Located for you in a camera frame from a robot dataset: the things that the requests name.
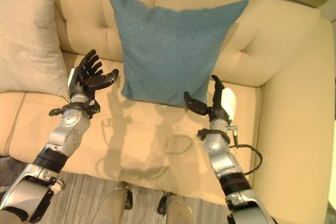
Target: throw pillow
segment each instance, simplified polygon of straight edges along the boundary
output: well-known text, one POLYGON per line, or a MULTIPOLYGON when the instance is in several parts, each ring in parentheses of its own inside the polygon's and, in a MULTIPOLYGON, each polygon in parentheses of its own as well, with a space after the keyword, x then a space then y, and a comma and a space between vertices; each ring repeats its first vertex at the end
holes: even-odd
POLYGON ((54 0, 0 0, 0 92, 68 97, 54 0))
POLYGON ((248 0, 205 9, 148 8, 110 0, 119 30, 129 99, 184 106, 183 93, 206 102, 223 40, 248 0))

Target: black band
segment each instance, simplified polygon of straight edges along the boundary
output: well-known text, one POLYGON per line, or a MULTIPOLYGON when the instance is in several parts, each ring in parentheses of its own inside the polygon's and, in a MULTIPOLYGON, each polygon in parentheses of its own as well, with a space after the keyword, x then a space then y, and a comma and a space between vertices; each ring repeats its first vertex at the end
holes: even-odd
POLYGON ((220 186, 222 187, 225 196, 237 191, 251 189, 248 180, 242 173, 230 173, 223 176, 219 179, 219 183, 221 184, 220 186))
POLYGON ((4 207, 2 210, 15 214, 22 222, 28 219, 27 212, 17 207, 4 207))
POLYGON ((54 192, 51 189, 49 189, 47 193, 44 195, 38 207, 36 208, 35 212, 33 213, 31 219, 29 220, 29 223, 38 223, 41 220, 41 218, 43 217, 43 215, 47 211, 47 208, 50 205, 50 201, 53 195, 54 192))
POLYGON ((227 216, 227 222, 229 224, 236 224, 235 219, 233 218, 232 214, 227 216))
POLYGON ((42 166, 59 173, 64 167, 68 157, 50 148, 44 148, 36 157, 33 164, 42 166))
POLYGON ((224 131, 221 130, 208 130, 206 128, 203 128, 198 131, 197 137, 203 141, 208 134, 219 134, 222 136, 222 138, 226 141, 227 144, 230 144, 230 138, 224 131))

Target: teal throw pillow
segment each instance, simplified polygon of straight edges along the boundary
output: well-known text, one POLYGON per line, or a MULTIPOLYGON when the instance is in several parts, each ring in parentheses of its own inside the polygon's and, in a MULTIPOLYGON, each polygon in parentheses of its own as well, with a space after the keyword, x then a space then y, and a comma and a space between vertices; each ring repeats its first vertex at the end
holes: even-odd
POLYGON ((188 91, 206 102, 223 40, 248 0, 205 9, 148 8, 138 0, 110 0, 119 30, 129 99, 184 106, 188 91))

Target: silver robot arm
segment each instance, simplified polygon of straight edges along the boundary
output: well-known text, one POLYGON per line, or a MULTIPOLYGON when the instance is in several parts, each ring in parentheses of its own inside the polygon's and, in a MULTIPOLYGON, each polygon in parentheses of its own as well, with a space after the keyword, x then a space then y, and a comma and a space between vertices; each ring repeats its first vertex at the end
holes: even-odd
POLYGON ((117 69, 102 75, 98 59, 96 51, 91 50, 71 72, 71 102, 50 111, 51 116, 62 114, 60 123, 34 162, 26 166, 5 194, 0 205, 1 223, 37 223, 47 210, 59 172, 79 147, 92 116, 100 112, 94 92, 112 85, 118 77, 117 69))
POLYGON ((239 146, 238 128, 230 126, 235 116, 236 97, 231 89, 224 88, 218 77, 212 77, 216 81, 212 107, 193 99, 188 92, 184 93, 184 100, 193 112, 209 115, 210 128, 198 131, 198 137, 203 141, 203 148, 209 155, 211 166, 225 194, 227 206, 232 212, 228 216, 228 223, 276 224, 251 188, 237 159, 229 152, 228 131, 233 132, 234 146, 239 146))

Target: black cable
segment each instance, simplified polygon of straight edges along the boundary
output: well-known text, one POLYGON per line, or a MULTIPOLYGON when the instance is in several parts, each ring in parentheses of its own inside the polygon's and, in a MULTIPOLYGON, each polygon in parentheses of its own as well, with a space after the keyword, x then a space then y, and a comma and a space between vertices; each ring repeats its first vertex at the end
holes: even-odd
POLYGON ((250 148, 250 149, 251 149, 252 151, 254 151, 254 152, 259 156, 259 158, 260 158, 260 162, 259 162, 259 164, 258 164, 254 169, 250 170, 249 172, 244 173, 244 175, 249 175, 249 174, 255 172, 257 169, 260 168, 260 166, 261 166, 261 164, 262 164, 262 162, 263 162, 263 159, 262 159, 263 157, 262 157, 262 154, 261 154, 257 149, 255 149, 253 146, 251 146, 251 145, 249 145, 249 144, 237 144, 237 145, 230 146, 230 148, 233 148, 233 147, 236 147, 236 148, 250 148))

